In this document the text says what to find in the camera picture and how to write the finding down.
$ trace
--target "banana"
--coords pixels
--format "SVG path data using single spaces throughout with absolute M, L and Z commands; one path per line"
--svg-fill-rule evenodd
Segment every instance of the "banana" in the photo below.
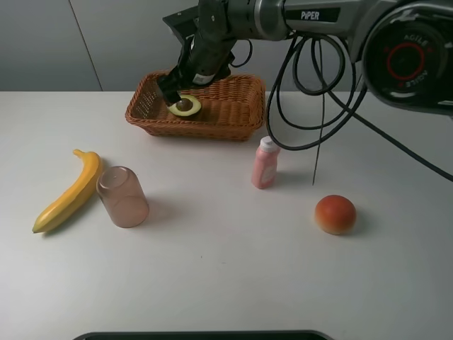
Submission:
M 74 154 L 84 163 L 84 170 L 77 181 L 53 202 L 36 219 L 33 232 L 49 232 L 62 224 L 76 212 L 96 191 L 96 181 L 102 174 L 103 164 L 95 152 L 74 150 Z

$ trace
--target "banana tip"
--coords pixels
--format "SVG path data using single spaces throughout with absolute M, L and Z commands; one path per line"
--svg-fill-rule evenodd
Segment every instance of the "banana tip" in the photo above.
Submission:
M 33 225 L 33 229 L 31 229 L 31 231 L 33 232 L 33 234 L 39 234 L 42 232 L 42 228 L 40 228 L 39 225 Z
M 75 154 L 77 157 L 81 157 L 81 155 L 84 154 L 85 152 L 79 149 L 75 149 L 72 153 Z

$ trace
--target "wicker basket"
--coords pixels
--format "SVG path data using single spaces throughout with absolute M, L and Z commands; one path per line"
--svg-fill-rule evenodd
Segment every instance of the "wicker basket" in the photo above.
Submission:
M 230 76 L 206 89 L 183 91 L 201 102 L 192 118 L 170 113 L 155 84 L 163 72 L 146 76 L 126 112 L 126 120 L 153 136 L 203 137 L 245 141 L 263 125 L 265 85 L 255 76 Z

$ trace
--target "black cable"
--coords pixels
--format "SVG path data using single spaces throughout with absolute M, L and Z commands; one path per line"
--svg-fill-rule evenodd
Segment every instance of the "black cable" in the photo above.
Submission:
M 314 70 L 315 70 L 319 80 L 323 84 L 323 86 L 325 86 L 326 82 L 323 79 L 322 72 L 319 69 L 318 62 L 316 61 L 316 55 L 314 54 L 314 50 L 311 51 L 311 56 L 312 56 L 312 60 L 313 60 Z M 433 163 L 427 161 L 426 159 L 421 157 L 419 154 L 416 154 L 414 151 L 410 150 L 407 146 L 400 143 L 398 140 L 394 139 L 392 136 L 386 134 L 384 131 L 379 129 L 377 126 L 371 124 L 371 122 L 369 122 L 368 120 L 364 119 L 362 116 L 360 116 L 359 114 L 356 113 L 357 108 L 349 109 L 348 107 L 344 106 L 343 102 L 335 94 L 333 94 L 332 91 L 328 91 L 328 94 L 340 107 L 343 107 L 344 109 L 346 109 L 346 111 L 349 112 L 349 115 L 352 115 L 355 119 L 359 120 L 362 124 L 364 124 L 365 126 L 370 128 L 371 130 L 375 131 L 377 134 L 379 134 L 385 140 L 392 143 L 394 146 L 396 146 L 402 152 L 406 153 L 408 156 L 412 157 L 414 160 L 421 163 L 423 166 L 426 166 L 427 168 L 434 171 L 436 174 L 442 176 L 443 178 L 447 179 L 448 181 L 453 182 L 453 175 L 447 173 L 446 171 L 442 170 L 438 166 L 435 166 Z
M 321 64 L 321 75 L 323 74 L 323 48 L 321 45 L 321 41 L 318 40 L 319 44 L 319 63 Z M 324 120 L 326 119 L 326 94 L 323 93 L 323 108 L 322 108 L 322 117 L 321 117 L 321 129 L 319 131 L 319 140 L 323 137 L 324 131 Z M 318 150 L 316 151 L 316 161 L 314 164 L 314 171 L 313 171 L 313 183 L 316 181 L 316 173 L 318 172 L 318 163 L 319 163 L 319 153 L 321 152 L 321 143 L 318 145 Z
M 357 119 L 359 122 L 370 128 L 371 130 L 375 131 L 377 134 L 382 136 L 384 139 L 388 140 L 394 146 L 398 147 L 402 152 L 406 153 L 407 155 L 414 158 L 417 162 L 420 162 L 422 165 L 426 166 L 430 170 L 433 170 L 436 174 L 441 175 L 444 179 L 447 179 L 453 182 L 453 175 L 447 173 L 446 171 L 442 170 L 441 168 L 435 166 L 433 163 L 430 163 L 426 159 L 422 158 L 420 155 L 416 154 L 414 151 L 409 149 L 404 144 L 401 144 L 399 141 L 395 140 L 392 136 L 386 134 L 384 131 L 379 129 L 377 126 L 371 124 L 368 120 L 364 119 L 361 115 L 354 113 L 353 117 Z
M 340 121 L 328 134 L 324 135 L 320 140 L 312 142 L 312 143 L 309 143 L 309 144 L 306 144 L 306 145 L 302 145 L 302 146 L 298 146 L 298 147 L 290 147 L 290 146 L 285 145 L 285 144 L 283 144 L 283 143 L 281 143 L 281 142 L 279 142 L 277 140 L 277 138 L 273 134 L 272 127 L 271 127 L 271 124 L 270 124 L 270 107 L 272 105 L 272 100 L 273 100 L 273 96 L 275 95 L 275 91 L 277 90 L 277 88 L 280 88 L 280 84 L 281 84 L 283 75 L 285 74 L 285 70 L 287 68 L 287 65 L 288 65 L 289 61 L 291 60 L 292 56 L 294 55 L 294 53 L 296 52 L 296 50 L 294 49 L 294 46 L 296 45 L 298 37 L 299 37 L 299 35 L 296 34 L 296 35 L 294 35 L 294 37 L 292 39 L 291 45 L 289 46 L 289 49 L 288 49 L 288 53 L 287 53 L 287 55 L 286 55 L 286 57 L 285 57 L 285 59 L 283 61 L 282 67 L 280 68 L 280 71 L 279 71 L 279 73 L 277 75 L 277 79 L 275 80 L 275 83 L 274 83 L 274 85 L 272 87 L 272 90 L 270 92 L 269 99 L 268 99 L 268 104 L 267 104 L 267 108 L 266 108 L 266 110 L 267 110 L 269 136 L 273 139 L 273 141 L 274 141 L 274 143 L 276 145 L 278 145 L 279 147 L 281 147 L 283 149 L 289 150 L 289 151 L 302 151 L 302 150 L 311 149 L 312 147 L 317 147 L 321 143 L 324 143 L 326 140 L 328 140 L 329 138 L 334 136 L 352 117 L 352 113 L 349 112 L 346 115 L 346 117 L 344 117 L 343 120 Z M 316 35 L 315 38 L 323 40 L 323 36 L 322 35 Z M 323 86 L 327 87 L 324 80 L 322 80 L 321 83 L 323 84 Z M 363 89 L 361 90 L 360 95 L 358 96 L 354 106 L 352 107 L 352 109 L 349 109 L 347 107 L 348 110 L 350 110 L 352 112 L 355 112 L 357 110 L 357 108 L 360 106 L 360 104 L 362 103 L 363 98 L 365 97 L 366 93 L 367 93 L 367 88 L 366 88 L 366 86 L 364 86 Z M 280 109 L 279 109 L 279 114 L 280 114 L 281 117 L 284 116 Z
M 339 70 L 338 70 L 338 73 L 337 73 L 335 79 L 329 85 L 327 85 L 324 82 L 322 84 L 323 86 L 321 87 L 320 90 L 309 90 L 304 85 L 302 85 L 302 83 L 299 80 L 298 66 L 299 66 L 300 54 L 302 53 L 302 49 L 304 48 L 304 45 L 309 38 L 311 38 L 311 58 L 312 59 L 314 57 L 314 48 L 315 48 L 314 42 L 317 39 L 328 42 L 335 49 L 338 57 L 340 58 L 340 67 L 339 67 Z M 340 80 L 343 78 L 343 75 L 345 74 L 345 68 L 346 68 L 345 60 L 346 60 L 345 53 L 343 52 L 341 46 L 333 38 L 329 37 L 328 35 L 319 35 L 319 34 L 305 35 L 302 38 L 302 41 L 296 46 L 296 55 L 294 56 L 294 61 L 292 63 L 292 76 L 294 77 L 294 84 L 303 94 L 306 94 L 307 96 L 320 96 L 321 94 L 331 91 L 331 90 L 333 90 L 333 88 L 335 86 L 338 85 Z
M 357 90 L 357 87 L 355 85 L 355 82 L 357 80 L 357 70 L 356 70 L 356 67 L 355 67 L 355 64 L 351 64 L 351 67 L 352 67 L 352 83 L 351 83 L 351 90 L 350 90 L 350 94 L 349 94 L 349 98 L 348 98 L 348 101 L 346 102 L 346 106 L 349 107 L 352 100 L 354 99 L 354 93 L 355 91 Z M 297 67 L 293 67 L 293 78 L 297 76 Z M 301 126 L 301 125 L 298 125 L 298 124 L 294 124 L 292 123 L 291 121 L 289 121 L 285 114 L 283 113 L 283 109 L 282 109 L 282 105 L 281 105 L 281 102 L 280 102 L 280 87 L 282 85 L 282 82 L 279 81 L 278 82 L 278 85 L 277 85 L 277 109 L 278 109 L 278 113 L 280 114 L 280 117 L 283 119 L 283 121 L 285 123 L 287 123 L 289 126 L 291 126 L 292 128 L 295 128 L 295 129 L 298 129 L 298 130 L 319 130 L 321 128 L 327 128 L 328 126 L 336 123 L 337 121 L 340 120 L 340 118 L 343 117 L 343 115 L 346 113 L 346 110 L 343 109 L 334 119 L 330 120 L 329 122 L 323 124 L 323 125 L 318 125 L 318 126 Z
M 357 97 L 356 102 L 354 103 L 354 106 L 352 108 L 350 108 L 350 103 L 352 102 L 352 98 L 354 96 L 354 92 L 355 92 L 355 90 L 357 90 L 357 87 L 360 85 L 360 80 L 362 78 L 362 76 L 360 76 L 359 81 L 357 81 L 357 83 L 356 83 L 356 69 L 355 69 L 355 65 L 354 64 L 351 63 L 353 80 L 352 80 L 352 89 L 351 89 L 351 92 L 350 92 L 350 97 L 348 99 L 348 102 L 346 104 L 344 104 L 332 92 L 332 89 L 341 80 L 341 77 L 344 74 L 343 67 L 345 66 L 344 63 L 342 62 L 342 60 L 344 60 L 344 58 L 345 58 L 344 52 L 341 49 L 340 45 L 334 39 L 332 39 L 332 38 L 330 38 L 330 37 L 328 37 L 326 35 L 315 35 L 315 34 L 311 34 L 310 33 L 308 35 L 303 36 L 302 40 L 296 45 L 297 39 L 300 36 L 301 35 L 298 34 L 298 33 L 294 33 L 293 35 L 291 35 L 291 38 L 292 38 L 291 45 L 290 45 L 290 47 L 288 49 L 288 53 L 287 53 L 287 55 L 286 55 L 286 57 L 285 57 L 285 59 L 283 61 L 282 67 L 280 68 L 280 71 L 278 73 L 277 79 L 275 80 L 275 83 L 274 83 L 274 85 L 272 87 L 272 90 L 270 92 L 269 99 L 268 99 L 268 104 L 267 104 L 267 107 L 266 107 L 267 120 L 268 120 L 268 133 L 269 133 L 269 136 L 271 136 L 271 138 L 275 142 L 275 144 L 277 144 L 279 147 L 281 147 L 283 149 L 286 149 L 286 150 L 289 150 L 289 151 L 302 151 L 302 150 L 310 149 L 312 147 L 319 146 L 323 142 L 328 140 L 330 137 L 334 136 L 352 117 L 354 117 L 355 119 L 359 120 L 362 124 L 364 124 L 365 126 L 370 128 L 371 130 L 373 130 L 376 133 L 378 133 L 385 140 L 389 141 L 394 146 L 398 147 L 401 151 L 405 152 L 408 156 L 410 156 L 413 159 L 415 159 L 417 162 L 419 162 L 422 165 L 426 166 L 427 168 L 429 168 L 430 170 L 434 171 L 436 174 L 439 174 L 443 178 L 453 182 L 453 175 L 447 173 L 446 171 L 442 170 L 441 168 L 435 166 L 434 164 L 430 163 L 426 159 L 422 158 L 420 155 L 416 154 L 415 152 L 413 152 L 412 150 L 407 148 L 405 145 L 400 143 L 398 140 L 395 140 L 393 137 L 391 137 L 390 135 L 386 134 L 384 131 L 380 130 L 378 127 L 376 127 L 375 125 L 371 124 L 371 122 L 369 122 L 368 120 L 364 119 L 362 116 L 360 116 L 360 115 L 358 115 L 356 113 L 358 107 L 363 102 L 363 98 L 365 97 L 365 95 L 367 93 L 366 85 L 363 85 L 362 90 L 360 91 L 360 94 Z M 319 80 L 320 80 L 320 82 L 322 84 L 321 89 L 317 90 L 317 91 L 312 91 L 312 90 L 308 90 L 307 88 L 305 88 L 300 83 L 299 77 L 298 77 L 298 72 L 297 72 L 297 66 L 298 66 L 300 54 L 302 52 L 302 48 L 304 47 L 304 44 L 309 39 L 312 39 L 312 42 L 311 42 L 311 59 L 312 59 L 312 62 L 313 62 L 314 70 L 315 70 L 316 75 L 318 76 L 318 78 L 319 78 Z M 326 81 L 325 81 L 325 79 L 324 79 L 324 77 L 322 75 L 322 72 L 319 69 L 318 62 L 316 61 L 316 54 L 314 52 L 314 50 L 315 50 L 314 49 L 314 41 L 315 41 L 315 39 L 320 40 L 319 41 L 320 44 L 321 44 L 321 40 L 325 40 L 328 43 L 330 43 L 335 48 L 335 50 L 338 53 L 338 56 L 340 58 L 340 69 L 339 69 L 339 72 L 338 72 L 336 78 L 330 84 L 326 83 Z M 343 39 L 340 40 L 340 41 L 342 42 L 343 46 L 347 49 L 348 46 L 347 46 L 346 41 L 343 40 Z M 281 106 L 281 102 L 280 102 L 280 88 L 281 88 L 282 79 L 283 79 L 283 76 L 285 74 L 285 70 L 287 68 L 287 65 L 289 64 L 289 61 L 294 56 L 294 54 L 296 54 L 296 56 L 295 56 L 294 63 L 293 63 L 293 77 L 294 77 L 294 82 L 296 84 L 296 87 L 301 92 L 303 92 L 303 93 L 305 93 L 307 95 L 310 95 L 310 96 L 316 96 L 316 95 L 321 95 L 321 94 L 324 95 L 325 93 L 327 93 L 343 109 L 343 111 L 339 115 L 337 115 L 333 120 L 331 120 L 330 122 L 328 122 L 328 123 L 324 123 L 323 122 L 320 126 L 317 126 L 317 127 L 302 127 L 300 125 L 297 125 L 297 124 L 294 124 L 294 123 L 291 123 L 290 121 L 288 121 L 288 119 L 286 119 L 284 113 L 282 112 L 282 106 Z M 272 132 L 272 128 L 270 126 L 270 107 L 272 105 L 272 100 L 273 100 L 273 97 L 275 95 L 275 92 L 277 92 L 277 108 L 278 108 L 278 112 L 280 114 L 280 117 L 289 126 L 292 126 L 293 128 L 296 128 L 296 129 L 299 129 L 299 130 L 318 130 L 318 129 L 321 129 L 320 139 L 318 141 L 312 142 L 310 144 L 302 145 L 302 146 L 299 146 L 299 147 L 290 147 L 288 145 L 285 145 L 285 144 L 279 142 L 276 139 L 276 137 L 274 136 L 274 134 Z M 340 118 L 343 117 L 343 114 L 346 113 L 346 112 L 348 113 L 346 115 L 346 117 L 344 117 L 327 135 L 322 136 L 322 129 L 324 129 L 325 127 L 327 127 L 329 125 L 332 125 L 336 121 L 340 120 Z
M 248 51 L 248 56 L 247 56 L 246 61 L 243 62 L 242 64 L 239 64 L 239 65 L 230 64 L 231 67 L 234 67 L 235 69 L 238 69 L 239 67 L 247 65 L 248 62 L 250 62 L 250 59 L 252 59 L 252 56 L 253 56 L 253 43 L 249 39 L 247 39 L 247 41 L 248 41 L 248 45 L 250 46 L 250 50 Z

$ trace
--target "table surface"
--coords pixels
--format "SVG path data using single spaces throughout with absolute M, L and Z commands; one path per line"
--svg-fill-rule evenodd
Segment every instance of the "table surface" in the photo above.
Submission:
M 282 152 L 277 183 L 259 191 L 250 177 L 264 130 L 246 143 L 151 137 L 125 121 L 131 97 L 0 93 L 2 339 L 270 329 L 335 340 L 451 338 L 452 183 L 351 121 L 323 144 L 315 186 L 311 149 Z M 320 100 L 283 94 L 299 123 L 319 123 Z M 331 101 L 327 110 L 338 112 Z M 360 112 L 453 172 L 449 118 L 371 95 Z M 317 138 L 273 125 L 293 145 Z M 74 148 L 137 173 L 151 206 L 141 227 L 115 227 L 93 197 L 52 234 L 32 233 L 79 175 Z M 356 204 L 351 235 L 314 224 L 329 194 Z

